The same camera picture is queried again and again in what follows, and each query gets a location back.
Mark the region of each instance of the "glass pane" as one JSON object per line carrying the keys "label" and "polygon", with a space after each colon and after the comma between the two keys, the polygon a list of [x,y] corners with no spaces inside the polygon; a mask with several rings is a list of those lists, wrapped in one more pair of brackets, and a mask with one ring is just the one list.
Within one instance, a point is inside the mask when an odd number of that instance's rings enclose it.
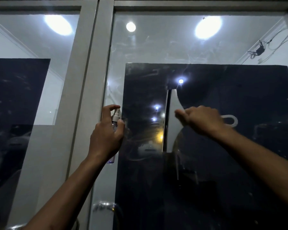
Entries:
{"label": "glass pane", "polygon": [[8,102],[0,100],[0,229],[11,209],[9,222],[19,224],[35,212],[78,18],[0,15],[0,96]]}

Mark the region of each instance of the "person's right hand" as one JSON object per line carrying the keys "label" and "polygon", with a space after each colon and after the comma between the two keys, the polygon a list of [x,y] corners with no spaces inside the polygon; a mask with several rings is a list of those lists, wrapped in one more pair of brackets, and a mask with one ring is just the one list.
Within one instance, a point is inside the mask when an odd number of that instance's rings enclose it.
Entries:
{"label": "person's right hand", "polygon": [[185,126],[189,125],[197,133],[209,137],[217,137],[223,131],[231,129],[221,118],[217,109],[199,106],[185,110],[175,110],[175,116]]}

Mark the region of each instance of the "spray bottle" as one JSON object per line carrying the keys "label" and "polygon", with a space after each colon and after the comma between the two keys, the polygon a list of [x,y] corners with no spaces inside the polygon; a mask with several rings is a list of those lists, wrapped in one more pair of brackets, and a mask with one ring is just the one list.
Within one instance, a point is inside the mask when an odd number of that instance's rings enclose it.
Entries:
{"label": "spray bottle", "polygon": [[[119,119],[120,119],[120,109],[116,109],[114,111],[114,115],[112,117],[112,128],[113,128],[113,131],[116,131],[116,129],[117,129],[117,121]],[[115,160],[115,155],[110,160],[108,160],[107,163],[112,164],[112,163],[114,163],[114,160]]]}

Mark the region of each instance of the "white ceiling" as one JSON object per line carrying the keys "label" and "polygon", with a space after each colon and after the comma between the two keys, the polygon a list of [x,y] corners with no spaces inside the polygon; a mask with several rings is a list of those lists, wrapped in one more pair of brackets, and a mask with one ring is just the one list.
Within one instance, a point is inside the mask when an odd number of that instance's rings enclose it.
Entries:
{"label": "white ceiling", "polygon": [[73,33],[59,35],[49,28],[44,15],[0,15],[0,25],[39,58],[50,58],[50,68],[63,79],[75,37],[79,15],[62,15]]}
{"label": "white ceiling", "polygon": [[[122,104],[126,63],[234,64],[281,19],[221,16],[219,32],[202,40],[195,37],[195,28],[204,17],[153,12],[115,14],[107,97],[111,95]],[[136,25],[134,32],[126,29],[130,21]]]}

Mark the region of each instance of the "round ceiling light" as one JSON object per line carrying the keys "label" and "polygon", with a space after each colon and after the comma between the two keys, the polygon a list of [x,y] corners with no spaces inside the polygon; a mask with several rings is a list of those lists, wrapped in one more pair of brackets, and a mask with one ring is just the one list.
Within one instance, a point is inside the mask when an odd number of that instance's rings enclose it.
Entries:
{"label": "round ceiling light", "polygon": [[220,16],[208,16],[203,18],[195,28],[195,36],[200,39],[208,39],[215,35],[222,26]]}
{"label": "round ceiling light", "polygon": [[61,15],[45,15],[45,22],[55,32],[60,35],[72,34],[72,26]]}
{"label": "round ceiling light", "polygon": [[133,22],[129,22],[126,25],[126,28],[127,28],[128,31],[134,32],[135,31],[135,24]]}

